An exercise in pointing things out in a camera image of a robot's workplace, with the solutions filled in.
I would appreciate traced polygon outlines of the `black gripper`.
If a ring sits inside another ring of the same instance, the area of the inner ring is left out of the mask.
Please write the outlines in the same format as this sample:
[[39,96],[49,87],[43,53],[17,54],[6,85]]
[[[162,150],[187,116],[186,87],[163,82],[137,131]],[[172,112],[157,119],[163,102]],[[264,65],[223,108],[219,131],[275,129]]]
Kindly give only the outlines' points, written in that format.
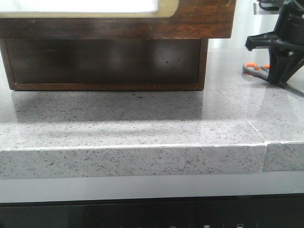
[[[304,1],[285,0],[274,32],[248,36],[245,47],[269,49],[268,81],[277,85],[286,83],[304,66]],[[284,46],[285,42],[293,46]]]

